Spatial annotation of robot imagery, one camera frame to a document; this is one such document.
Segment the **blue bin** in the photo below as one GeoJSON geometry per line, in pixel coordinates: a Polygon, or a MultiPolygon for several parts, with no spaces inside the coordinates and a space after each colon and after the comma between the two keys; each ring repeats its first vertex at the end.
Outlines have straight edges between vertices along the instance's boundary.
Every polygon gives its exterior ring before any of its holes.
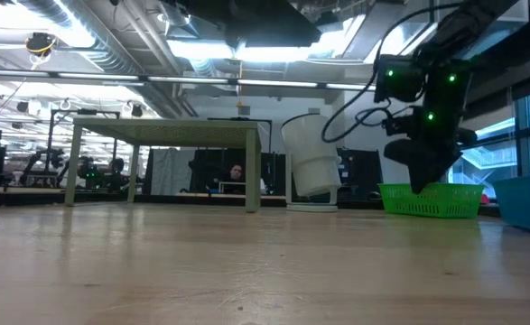
{"type": "Polygon", "coordinates": [[[501,218],[512,226],[530,230],[530,176],[496,181],[493,185],[501,218]]]}

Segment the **green plastic basket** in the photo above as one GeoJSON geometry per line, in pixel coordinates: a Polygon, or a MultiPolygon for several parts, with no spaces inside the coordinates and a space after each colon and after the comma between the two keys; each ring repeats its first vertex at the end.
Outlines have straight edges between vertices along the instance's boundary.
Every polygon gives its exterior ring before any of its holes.
{"type": "Polygon", "coordinates": [[[385,211],[438,218],[475,218],[483,185],[430,184],[416,195],[409,184],[379,184],[385,211]]]}

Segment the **desk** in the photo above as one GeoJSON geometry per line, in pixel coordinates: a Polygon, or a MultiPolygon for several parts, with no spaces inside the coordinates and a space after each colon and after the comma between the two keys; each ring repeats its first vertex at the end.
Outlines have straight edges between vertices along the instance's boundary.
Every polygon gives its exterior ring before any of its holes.
{"type": "MultiPolygon", "coordinates": [[[[134,202],[138,153],[141,145],[246,149],[246,212],[260,209],[261,141],[257,122],[177,121],[162,119],[75,118],[69,175],[78,169],[82,130],[114,137],[134,147],[130,160],[128,201],[134,202]]],[[[76,180],[70,178],[65,203],[74,205],[76,180]]]]}

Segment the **ceiling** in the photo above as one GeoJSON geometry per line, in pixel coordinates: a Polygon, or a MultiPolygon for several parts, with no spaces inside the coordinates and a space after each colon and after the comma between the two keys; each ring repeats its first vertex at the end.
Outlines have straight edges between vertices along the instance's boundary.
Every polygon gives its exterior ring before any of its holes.
{"type": "MultiPolygon", "coordinates": [[[[166,33],[166,18],[162,16],[163,12],[158,0],[130,1],[144,13],[153,31],[147,29],[142,19],[137,19],[139,23],[135,26],[134,21],[131,23],[126,12],[119,8],[115,10],[109,0],[18,0],[17,2],[21,5],[0,6],[0,69],[29,70],[36,59],[24,48],[25,40],[33,33],[55,33],[60,40],[49,56],[50,59],[42,63],[38,70],[113,73],[116,71],[113,69],[117,68],[119,72],[116,74],[173,75],[178,72],[184,76],[199,74],[199,71],[191,64],[193,61],[178,57],[177,49],[168,47],[166,42],[164,43],[172,57],[158,55],[159,49],[161,53],[166,54],[166,52],[154,46],[153,33],[163,40],[167,38],[179,40],[183,35],[187,35],[183,29],[173,27],[169,29],[168,34],[166,33]],[[49,16],[41,18],[39,14],[34,13],[38,7],[28,5],[50,2],[61,4],[68,7],[72,13],[78,14],[79,17],[72,18],[79,18],[77,20],[81,22],[83,30],[80,28],[82,31],[77,32],[81,37],[71,37],[74,35],[69,33],[64,34],[66,31],[63,32],[61,27],[49,19],[49,16]],[[92,37],[96,37],[97,51],[94,50],[94,46],[82,48],[92,43],[90,42],[92,37]],[[117,62],[123,63],[121,67],[106,67],[102,62],[98,62],[98,54],[105,48],[113,49],[115,55],[120,57],[120,59],[115,58],[117,62]]],[[[308,50],[309,56],[302,60],[288,62],[244,60],[240,64],[237,60],[211,59],[210,64],[214,67],[212,77],[365,82],[372,71],[370,56],[374,53],[385,30],[401,16],[424,8],[428,4],[428,0],[292,0],[293,7],[300,10],[311,22],[319,19],[322,13],[333,11],[335,16],[342,23],[344,22],[344,29],[333,34],[329,32],[323,34],[327,37],[321,37],[317,45],[311,46],[308,50]]],[[[511,18],[509,21],[513,23],[507,28],[515,30],[516,26],[523,25],[522,14],[513,14],[512,17],[509,17],[511,18]]],[[[191,24],[196,26],[206,24],[195,18],[191,21],[191,24]]],[[[413,43],[422,42],[426,37],[419,39],[418,36],[425,33],[428,26],[429,16],[427,14],[404,23],[394,32],[393,36],[387,38],[385,52],[398,54],[401,50],[408,50],[413,43]]],[[[72,27],[76,30],[79,28],[76,24],[72,27]]],[[[195,53],[195,55],[199,54],[206,54],[210,57],[215,53],[212,50],[195,53]]],[[[35,139],[37,145],[42,147],[42,139],[45,139],[47,133],[45,123],[50,119],[49,110],[68,107],[68,104],[70,104],[69,109],[96,108],[105,112],[121,112],[123,117],[128,118],[132,118],[130,113],[134,104],[143,105],[144,117],[208,118],[235,117],[237,116],[237,103],[241,102],[243,105],[251,106],[250,117],[281,122],[291,116],[306,113],[312,107],[330,109],[339,94],[340,91],[337,90],[298,88],[183,85],[182,87],[154,86],[154,89],[150,89],[150,85],[146,87],[81,86],[32,82],[22,84],[20,81],[0,80],[0,129],[10,136],[6,139],[18,145],[26,144],[28,139],[33,138],[28,134],[43,135],[35,139]],[[6,99],[10,98],[14,92],[12,101],[5,105],[6,99]],[[35,106],[42,107],[43,110],[40,113],[36,110],[23,114],[16,109],[18,102],[31,99],[35,106]],[[22,129],[12,128],[13,121],[17,120],[23,120],[22,129]]],[[[73,113],[67,114],[66,119],[55,128],[55,134],[61,135],[66,141],[70,134],[70,126],[65,122],[69,122],[68,120],[74,116],[73,113]]],[[[64,148],[70,146],[66,144],[66,141],[61,143],[64,148]]],[[[96,145],[100,139],[95,137],[94,141],[96,145]]],[[[98,151],[103,151],[102,154],[109,153],[109,139],[100,141],[100,144],[98,151]]],[[[122,146],[121,149],[122,152],[126,152],[126,159],[128,159],[129,148],[122,146]]]]}

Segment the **wooden table surface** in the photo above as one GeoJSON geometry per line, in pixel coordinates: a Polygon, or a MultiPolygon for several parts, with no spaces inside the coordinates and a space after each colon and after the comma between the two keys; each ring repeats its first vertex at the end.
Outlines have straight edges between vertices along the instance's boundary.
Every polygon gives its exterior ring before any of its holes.
{"type": "Polygon", "coordinates": [[[0,324],[530,324],[498,219],[90,204],[0,209],[0,324]]]}

